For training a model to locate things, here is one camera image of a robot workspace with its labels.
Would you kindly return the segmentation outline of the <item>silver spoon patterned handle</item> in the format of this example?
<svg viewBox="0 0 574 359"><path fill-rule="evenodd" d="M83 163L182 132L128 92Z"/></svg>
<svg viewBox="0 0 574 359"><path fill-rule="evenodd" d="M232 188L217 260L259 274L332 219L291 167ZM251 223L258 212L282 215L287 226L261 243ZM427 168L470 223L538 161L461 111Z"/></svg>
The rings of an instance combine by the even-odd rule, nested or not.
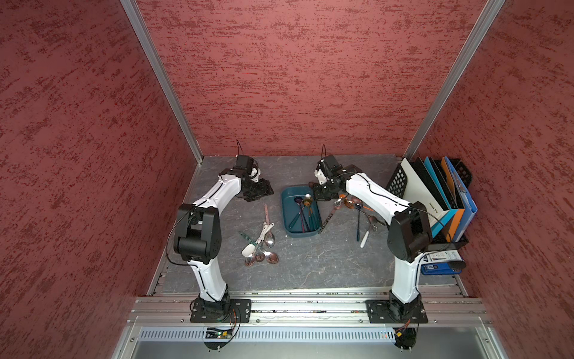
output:
<svg viewBox="0 0 574 359"><path fill-rule="evenodd" d="M336 212L342 207L342 199L340 198L339 200L336 200L335 203L333 204L333 209L331 209L329 215L327 216L327 218L321 223L321 227L319 228L318 234L321 234L324 229L327 227L327 225L329 224L329 222L331 221L331 219L334 217L334 215L336 214Z"/></svg>

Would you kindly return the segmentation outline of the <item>gold spoon green handle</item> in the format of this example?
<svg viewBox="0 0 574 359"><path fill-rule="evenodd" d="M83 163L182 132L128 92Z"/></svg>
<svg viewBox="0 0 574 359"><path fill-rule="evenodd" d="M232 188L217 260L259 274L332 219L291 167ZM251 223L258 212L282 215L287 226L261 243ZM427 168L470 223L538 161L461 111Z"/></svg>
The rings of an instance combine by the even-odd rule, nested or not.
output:
<svg viewBox="0 0 574 359"><path fill-rule="evenodd" d="M303 200L303 205L306 207L307 209L307 224L308 224L308 230L309 231L314 231L316 230L316 226L315 226L315 222L314 222L314 218L313 218L313 211L312 211L312 199L309 197L306 197Z"/></svg>
<svg viewBox="0 0 574 359"><path fill-rule="evenodd" d="M292 229L296 222L299 221L301 228L302 228L302 232L306 233L307 231L310 231L310 226L306 220L306 216L304 214L304 208L307 205L306 202L306 198L303 198L301 196L297 196L294 198L294 202L297 204L297 207L299 209L297 215L291 220L291 222L288 225L288 229Z"/></svg>

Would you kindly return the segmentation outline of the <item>purple metal spoon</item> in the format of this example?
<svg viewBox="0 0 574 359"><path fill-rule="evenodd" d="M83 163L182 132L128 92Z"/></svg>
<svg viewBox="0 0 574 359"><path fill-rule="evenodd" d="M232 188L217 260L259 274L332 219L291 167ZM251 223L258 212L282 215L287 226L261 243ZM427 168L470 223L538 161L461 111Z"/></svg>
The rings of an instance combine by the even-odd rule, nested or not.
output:
<svg viewBox="0 0 574 359"><path fill-rule="evenodd" d="M298 205L298 207L299 207L299 216L300 216L300 219L301 219L301 225L302 225L302 227L303 227L303 232L307 233L307 232L310 232L310 231L308 230L308 224L307 224L307 209L306 209L306 207L303 205L303 200L304 200L304 199L305 199L305 198L303 198L303 197L296 197L296 198L294 199L294 201L295 201L295 203L296 203L296 204Z"/></svg>

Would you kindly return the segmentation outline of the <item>gold spoon white handle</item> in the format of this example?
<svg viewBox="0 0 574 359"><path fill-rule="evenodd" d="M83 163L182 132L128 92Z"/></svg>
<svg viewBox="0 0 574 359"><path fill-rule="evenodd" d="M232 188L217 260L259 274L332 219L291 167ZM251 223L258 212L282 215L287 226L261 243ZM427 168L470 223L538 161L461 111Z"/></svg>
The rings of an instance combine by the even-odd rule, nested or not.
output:
<svg viewBox="0 0 574 359"><path fill-rule="evenodd" d="M377 233L378 228L379 228L379 221L378 221L377 217L375 217L373 215L368 215L367 219L369 220L369 227L368 227L367 231L365 232L365 234L363 235L363 238L361 239L360 248L364 248L366 246L366 242L369 238L369 234L370 233Z"/></svg>

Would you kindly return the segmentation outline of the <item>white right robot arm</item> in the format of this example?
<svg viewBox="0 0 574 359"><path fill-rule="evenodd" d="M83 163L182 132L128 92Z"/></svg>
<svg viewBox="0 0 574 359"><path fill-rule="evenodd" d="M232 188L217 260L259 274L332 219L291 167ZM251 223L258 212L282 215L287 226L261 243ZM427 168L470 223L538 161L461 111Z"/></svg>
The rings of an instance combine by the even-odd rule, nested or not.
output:
<svg viewBox="0 0 574 359"><path fill-rule="evenodd" d="M412 316L421 301L418 290L420 261L432 242L425 206L392 194L358 167L342 166L333 155L320 159L312 186L318 200L346 193L373 209L387 224L387 246L395 257L393 285L387 307L395 322Z"/></svg>

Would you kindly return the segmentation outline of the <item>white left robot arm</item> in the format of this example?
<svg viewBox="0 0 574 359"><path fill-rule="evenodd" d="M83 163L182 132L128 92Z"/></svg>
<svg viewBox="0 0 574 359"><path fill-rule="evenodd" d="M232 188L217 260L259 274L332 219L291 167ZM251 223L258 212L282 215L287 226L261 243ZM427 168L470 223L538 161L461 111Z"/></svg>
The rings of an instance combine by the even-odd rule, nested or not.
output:
<svg viewBox="0 0 574 359"><path fill-rule="evenodd" d="M223 240L221 213L235 197L251 202L273 194L270 182L259 176L257 161L238 155L235 165L219 173L217 182L204 196L178 209L173 251L192 268L200 287L197 303L211 316L230 312L227 284L218 263Z"/></svg>

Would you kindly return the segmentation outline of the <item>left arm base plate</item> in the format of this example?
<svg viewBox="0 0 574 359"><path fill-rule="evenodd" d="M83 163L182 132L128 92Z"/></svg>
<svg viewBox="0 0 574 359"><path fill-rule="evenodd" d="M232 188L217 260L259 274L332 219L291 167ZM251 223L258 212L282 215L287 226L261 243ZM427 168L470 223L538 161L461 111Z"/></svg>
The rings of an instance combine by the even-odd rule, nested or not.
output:
<svg viewBox="0 0 574 359"><path fill-rule="evenodd" d="M190 322L245 324L250 321L251 309L250 299L224 297L221 302L208 302L198 298L190 304Z"/></svg>

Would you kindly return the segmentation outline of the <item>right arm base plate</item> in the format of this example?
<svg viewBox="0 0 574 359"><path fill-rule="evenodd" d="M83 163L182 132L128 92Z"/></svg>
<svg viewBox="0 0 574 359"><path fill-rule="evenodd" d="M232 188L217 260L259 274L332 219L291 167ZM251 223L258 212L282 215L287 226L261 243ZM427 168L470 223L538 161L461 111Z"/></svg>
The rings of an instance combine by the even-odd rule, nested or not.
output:
<svg viewBox="0 0 574 359"><path fill-rule="evenodd" d="M366 313L371 324L428 324L421 297L404 304L397 299L367 300Z"/></svg>

